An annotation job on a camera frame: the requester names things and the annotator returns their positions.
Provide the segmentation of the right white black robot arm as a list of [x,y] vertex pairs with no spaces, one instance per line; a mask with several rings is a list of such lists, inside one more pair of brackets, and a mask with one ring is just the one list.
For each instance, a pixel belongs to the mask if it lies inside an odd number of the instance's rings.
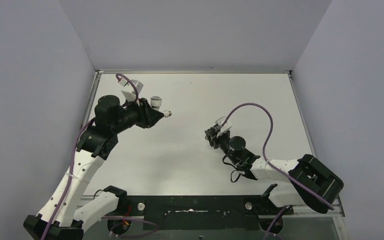
[[229,130],[221,133],[213,126],[204,133],[209,145],[223,152],[223,158],[229,160],[227,165],[239,176],[288,184],[261,199],[262,209],[269,214],[280,207],[304,205],[325,214],[344,188],[344,182],[311,154],[292,160],[264,160],[246,148],[243,137],[231,136]]

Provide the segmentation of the white faucet with chrome knob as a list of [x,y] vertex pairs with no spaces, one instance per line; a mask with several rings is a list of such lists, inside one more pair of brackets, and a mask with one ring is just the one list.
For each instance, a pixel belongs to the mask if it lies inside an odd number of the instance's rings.
[[152,96],[150,98],[150,106],[153,110],[156,110],[164,115],[165,118],[169,118],[172,116],[172,112],[169,110],[160,110],[162,106],[162,98],[159,96]]

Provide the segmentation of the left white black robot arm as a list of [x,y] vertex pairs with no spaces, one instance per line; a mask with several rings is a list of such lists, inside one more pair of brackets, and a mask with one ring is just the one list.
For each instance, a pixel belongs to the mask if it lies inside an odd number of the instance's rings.
[[85,232],[106,214],[123,213],[126,191],[112,185],[81,208],[78,204],[93,176],[118,144],[118,134],[133,127],[153,127],[171,111],[160,111],[162,100],[152,97],[121,104],[105,95],[95,106],[95,117],[82,127],[73,147],[69,167],[48,202],[36,215],[28,215],[23,227],[35,240],[81,240]]

